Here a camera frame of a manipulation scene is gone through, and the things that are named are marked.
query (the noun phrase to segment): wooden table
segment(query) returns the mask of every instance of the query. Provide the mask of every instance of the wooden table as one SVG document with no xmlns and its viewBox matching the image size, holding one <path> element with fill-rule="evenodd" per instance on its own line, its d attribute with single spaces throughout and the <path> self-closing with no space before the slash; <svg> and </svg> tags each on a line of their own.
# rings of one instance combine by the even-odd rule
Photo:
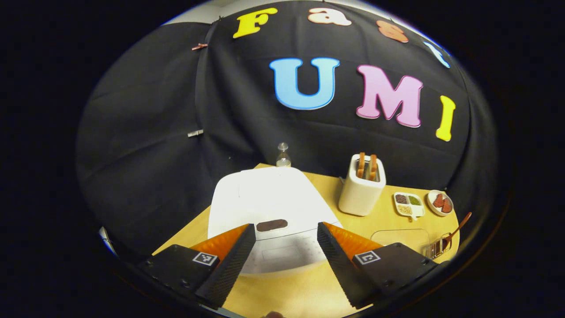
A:
<svg viewBox="0 0 565 318">
<path fill-rule="evenodd" d="M 255 169 L 270 167 L 259 164 Z M 424 203 L 425 215 L 417 221 L 401 216 L 393 203 L 395 192 L 408 192 L 426 200 L 429 190 L 385 186 L 381 197 L 372 212 L 364 217 L 341 212 L 337 203 L 343 186 L 339 178 L 305 172 L 310 182 L 318 190 L 329 207 L 334 211 L 344 229 L 370 239 L 379 230 L 424 229 L 430 241 L 451 232 L 459 226 L 455 211 L 449 216 L 440 217 Z M 172 244 L 193 246 L 208 239 L 208 217 L 210 207 L 206 208 L 182 230 L 159 247 L 153 255 Z M 435 261 L 441 263 L 452 259 L 459 247 L 459 233 L 453 237 L 451 249 Z M 228 295 L 223 308 L 244 317 L 260 318 L 270 311 L 282 313 L 285 317 L 335 318 L 358 312 L 353 308 L 327 261 L 307 266 L 300 273 L 258 274 L 239 276 Z"/>
</svg>

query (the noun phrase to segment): yellow letter i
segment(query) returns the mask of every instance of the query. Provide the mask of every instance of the yellow letter i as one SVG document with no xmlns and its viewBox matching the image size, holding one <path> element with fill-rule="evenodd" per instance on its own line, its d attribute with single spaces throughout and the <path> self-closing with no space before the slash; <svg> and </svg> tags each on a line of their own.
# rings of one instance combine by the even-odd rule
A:
<svg viewBox="0 0 565 318">
<path fill-rule="evenodd" d="M 444 112 L 441 116 L 440 128 L 436 130 L 436 137 L 441 140 L 451 140 L 451 123 L 453 121 L 453 111 L 455 103 L 447 96 L 440 96 L 441 103 L 444 106 Z"/>
</svg>

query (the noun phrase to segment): spice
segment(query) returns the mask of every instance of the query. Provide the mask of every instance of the spice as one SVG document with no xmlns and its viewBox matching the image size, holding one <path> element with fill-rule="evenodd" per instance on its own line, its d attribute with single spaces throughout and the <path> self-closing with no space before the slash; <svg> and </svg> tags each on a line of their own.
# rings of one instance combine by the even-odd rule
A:
<svg viewBox="0 0 565 318">
<path fill-rule="evenodd" d="M 398 203 L 404 203 L 407 204 L 408 202 L 406 201 L 406 197 L 401 195 L 401 194 L 397 194 L 396 195 L 396 202 Z"/>
<path fill-rule="evenodd" d="M 408 214 L 408 215 L 412 215 L 412 209 L 410 207 L 398 207 L 398 211 L 400 211 L 401 214 Z"/>
<path fill-rule="evenodd" d="M 413 205 L 421 205 L 421 204 L 420 204 L 420 200 L 416 199 L 415 197 L 409 195 L 408 198 L 410 198 L 410 204 L 413 204 Z"/>
</svg>

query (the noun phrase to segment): small plate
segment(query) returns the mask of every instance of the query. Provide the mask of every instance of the small plate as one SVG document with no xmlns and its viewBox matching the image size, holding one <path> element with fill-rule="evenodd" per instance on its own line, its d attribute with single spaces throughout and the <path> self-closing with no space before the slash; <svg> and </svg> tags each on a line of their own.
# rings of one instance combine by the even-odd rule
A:
<svg viewBox="0 0 565 318">
<path fill-rule="evenodd" d="M 401 203 L 397 200 L 397 196 L 400 196 L 400 197 L 404 196 L 405 200 L 402 201 L 402 203 Z M 417 204 L 417 205 L 411 204 L 410 203 L 410 196 L 417 199 L 419 204 Z M 420 199 L 420 197 L 415 195 L 415 194 L 404 193 L 404 192 L 395 192 L 392 196 L 392 199 L 394 200 L 394 205 L 396 206 L 396 211 L 400 215 L 411 217 L 412 220 L 416 221 L 416 217 L 420 217 L 420 216 L 423 216 L 425 214 L 424 204 L 422 203 L 422 200 Z"/>
<path fill-rule="evenodd" d="M 444 212 L 441 212 L 441 208 L 436 208 L 436 207 L 433 206 L 433 202 L 436 200 L 436 198 L 437 198 L 437 196 L 438 196 L 439 194 L 442 194 L 444 199 L 448 199 L 449 204 L 451 204 L 451 212 L 449 212 L 449 213 L 444 213 Z M 453 213 L 453 210 L 455 209 L 455 207 L 453 206 L 453 201 L 451 200 L 451 198 L 450 198 L 447 194 L 445 194 L 445 193 L 443 193 L 443 192 L 441 192 L 441 191 L 438 191 L 438 190 L 431 190 L 431 191 L 428 193 L 428 195 L 426 196 L 426 198 L 427 198 L 427 199 L 426 199 L 426 202 L 428 203 L 429 208 L 430 208 L 432 211 L 434 211 L 435 214 L 437 214 L 437 215 L 439 215 L 439 216 L 448 216 L 448 215 L 450 215 L 451 213 Z"/>
</svg>

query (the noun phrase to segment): white tray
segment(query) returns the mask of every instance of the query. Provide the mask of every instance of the white tray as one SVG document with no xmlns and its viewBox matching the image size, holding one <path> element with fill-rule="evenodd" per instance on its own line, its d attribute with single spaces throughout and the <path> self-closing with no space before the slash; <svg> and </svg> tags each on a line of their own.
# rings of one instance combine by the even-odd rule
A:
<svg viewBox="0 0 565 318">
<path fill-rule="evenodd" d="M 406 197 L 406 204 L 404 203 L 399 203 L 396 201 L 396 196 L 397 195 L 403 195 Z M 408 196 L 413 196 L 416 199 L 418 199 L 418 202 L 420 203 L 420 205 L 415 205 L 415 204 L 411 204 L 410 203 L 410 198 Z M 425 209 L 424 209 L 424 202 L 422 201 L 422 199 L 415 195 L 415 194 L 411 194 L 411 193 L 406 193 L 406 192 L 395 192 L 393 194 L 392 199 L 394 200 L 394 205 L 396 206 L 396 211 L 398 212 L 398 214 L 403 215 L 403 216 L 407 216 L 407 217 L 411 217 L 412 220 L 416 221 L 417 217 L 421 217 L 424 216 L 425 214 Z M 405 213 L 402 211 L 403 208 L 408 208 L 410 209 L 412 212 L 411 213 Z"/>
<path fill-rule="evenodd" d="M 317 241 L 318 222 L 342 227 L 332 209 L 303 172 L 292 167 L 244 170 L 216 185 L 208 238 L 234 227 L 286 220 L 286 227 L 255 228 L 256 242 L 240 275 L 279 272 L 326 260 Z"/>
</svg>

